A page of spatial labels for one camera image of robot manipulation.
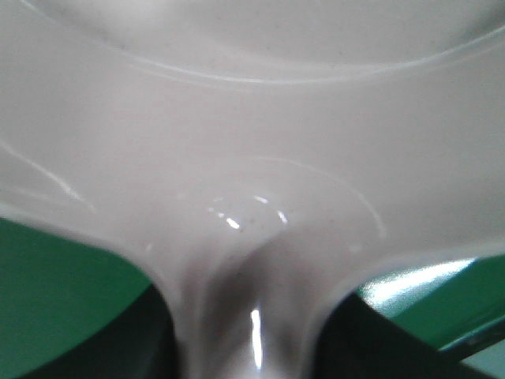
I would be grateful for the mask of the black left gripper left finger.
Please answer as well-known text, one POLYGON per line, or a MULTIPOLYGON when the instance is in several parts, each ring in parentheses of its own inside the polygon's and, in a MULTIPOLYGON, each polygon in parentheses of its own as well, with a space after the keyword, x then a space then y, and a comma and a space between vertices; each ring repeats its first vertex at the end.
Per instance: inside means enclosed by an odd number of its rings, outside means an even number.
POLYGON ((173 320, 149 286, 119 316, 83 343, 24 378, 178 378, 173 320))

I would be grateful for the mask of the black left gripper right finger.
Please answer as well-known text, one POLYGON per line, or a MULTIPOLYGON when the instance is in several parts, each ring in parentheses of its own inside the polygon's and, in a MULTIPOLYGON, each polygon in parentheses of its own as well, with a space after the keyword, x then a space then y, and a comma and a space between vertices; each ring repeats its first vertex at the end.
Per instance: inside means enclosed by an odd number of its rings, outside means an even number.
POLYGON ((351 294, 334 308, 315 349, 316 378, 491 378, 442 353, 351 294))

